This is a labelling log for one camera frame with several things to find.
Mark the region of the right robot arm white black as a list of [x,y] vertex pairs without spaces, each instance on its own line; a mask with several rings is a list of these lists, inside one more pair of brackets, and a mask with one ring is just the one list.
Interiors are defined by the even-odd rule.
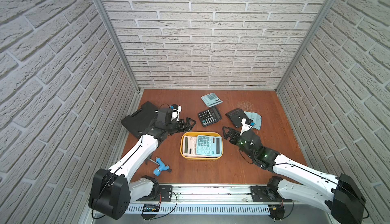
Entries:
[[252,163],[274,173],[265,189],[270,199],[299,201],[329,213],[340,224],[360,224],[369,217],[366,199],[350,176],[324,173],[268,148],[252,130],[222,128],[223,137],[243,151]]

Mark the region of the pink calculator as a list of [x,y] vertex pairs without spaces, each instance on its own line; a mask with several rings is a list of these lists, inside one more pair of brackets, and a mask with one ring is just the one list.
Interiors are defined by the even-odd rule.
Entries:
[[184,136],[183,145],[182,145],[183,155],[188,158],[197,157],[198,155],[196,154],[196,145],[197,145],[197,137]]

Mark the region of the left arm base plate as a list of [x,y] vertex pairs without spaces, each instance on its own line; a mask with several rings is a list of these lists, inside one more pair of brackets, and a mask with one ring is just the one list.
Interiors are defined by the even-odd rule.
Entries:
[[143,197],[140,201],[146,202],[170,202],[172,200],[172,185],[159,185],[158,188],[154,188],[152,193]]

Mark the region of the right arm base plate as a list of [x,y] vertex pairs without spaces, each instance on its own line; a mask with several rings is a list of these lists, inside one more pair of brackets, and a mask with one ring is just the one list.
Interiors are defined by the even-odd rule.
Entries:
[[269,190],[265,185],[254,185],[250,187],[250,193],[253,202],[275,202],[281,203],[282,201],[290,203],[292,200],[284,199],[277,191]]

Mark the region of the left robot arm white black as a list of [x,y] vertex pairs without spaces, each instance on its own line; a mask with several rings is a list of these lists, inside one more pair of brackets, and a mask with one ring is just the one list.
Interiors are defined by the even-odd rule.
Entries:
[[160,109],[152,106],[148,110],[139,109],[122,120],[123,126],[136,133],[139,140],[117,163],[95,173],[88,203],[92,213],[99,212],[118,220],[132,202],[157,195],[157,179],[144,176],[135,182],[131,180],[169,135],[188,132],[196,125],[189,117],[181,119],[180,112],[181,106],[176,104]]

